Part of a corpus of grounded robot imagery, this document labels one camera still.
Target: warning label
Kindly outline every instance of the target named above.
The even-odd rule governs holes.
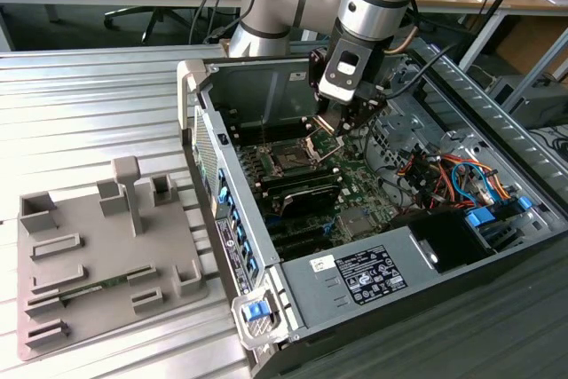
[[[335,261],[353,300],[363,305],[406,287],[405,280],[384,246]]]

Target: motherboard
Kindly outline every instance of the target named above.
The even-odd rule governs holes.
[[[306,128],[315,130],[300,138],[262,138],[237,151],[285,260],[380,233],[400,210],[400,200],[385,193],[365,161],[365,138],[333,137],[317,125]]]

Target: orange wire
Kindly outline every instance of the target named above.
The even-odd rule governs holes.
[[[485,170],[492,170],[489,166],[487,166],[486,164],[480,163],[477,160],[473,160],[473,159],[462,159],[458,156],[455,155],[451,155],[451,154],[445,154],[442,156],[443,159],[449,160],[450,162],[454,162],[454,163],[460,163],[460,162],[470,162],[472,164],[475,164],[476,166],[479,166],[480,168],[483,168]],[[495,187],[495,191],[504,199],[510,199],[510,196],[507,194],[507,192],[505,191],[505,188],[503,188],[499,178],[497,178],[496,176],[493,176],[491,178],[494,178],[494,187]]]
[[[455,192],[454,192],[454,186],[452,185],[452,183],[450,182],[450,178],[447,176],[446,171],[444,170],[444,168],[442,167],[442,163],[438,163],[438,167],[440,169],[440,175],[444,178],[444,181],[446,182],[446,185],[448,187],[448,190],[450,192],[450,201],[455,201]]]

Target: desk leg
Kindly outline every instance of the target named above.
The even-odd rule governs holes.
[[[4,17],[0,13],[0,52],[10,52],[13,51],[12,39],[10,38],[10,33],[8,33],[8,27],[4,22]]]
[[[566,75],[568,75],[568,58],[560,65],[559,68],[552,74],[558,82],[562,82]]]
[[[487,42],[489,42],[489,39],[493,36],[493,33],[495,33],[495,30],[497,30],[506,15],[507,14],[504,12],[497,11],[491,19],[487,21],[487,24],[485,24],[485,27],[483,27],[481,33],[477,36],[477,39],[471,44],[468,51],[460,61],[460,68],[463,71],[468,71],[471,64],[473,64],[473,61],[476,60],[477,55],[479,55]]]
[[[556,59],[564,50],[568,47],[568,28],[556,39],[554,44],[548,49],[548,51],[542,55],[542,58],[532,70],[526,75],[521,83],[515,88],[515,90],[507,97],[507,101],[503,104],[503,109],[507,112],[513,111],[517,108],[517,103],[523,97],[523,93],[540,78],[544,70],[550,65],[552,61]]]

